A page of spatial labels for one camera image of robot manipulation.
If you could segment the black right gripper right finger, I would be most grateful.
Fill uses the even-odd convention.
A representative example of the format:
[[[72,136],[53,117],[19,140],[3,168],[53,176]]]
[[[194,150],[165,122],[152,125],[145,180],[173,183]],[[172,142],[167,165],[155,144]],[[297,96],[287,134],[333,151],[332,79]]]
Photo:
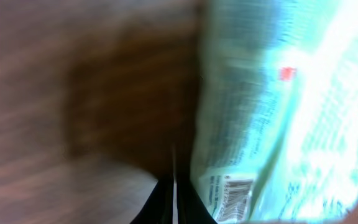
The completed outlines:
[[[186,175],[177,177],[178,224],[217,224]]]

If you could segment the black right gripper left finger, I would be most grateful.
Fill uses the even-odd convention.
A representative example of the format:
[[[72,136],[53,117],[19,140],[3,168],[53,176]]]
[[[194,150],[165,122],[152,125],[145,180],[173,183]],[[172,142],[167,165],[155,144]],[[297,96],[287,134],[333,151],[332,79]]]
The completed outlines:
[[[153,191],[130,224],[172,224],[173,223],[172,176],[164,176],[157,181]]]

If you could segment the teal orange soup packet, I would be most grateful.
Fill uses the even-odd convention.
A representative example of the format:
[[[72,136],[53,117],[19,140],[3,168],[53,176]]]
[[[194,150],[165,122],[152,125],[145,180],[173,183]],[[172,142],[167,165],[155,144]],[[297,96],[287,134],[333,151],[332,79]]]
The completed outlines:
[[[358,204],[358,0],[206,5],[190,177],[217,223],[337,223]]]

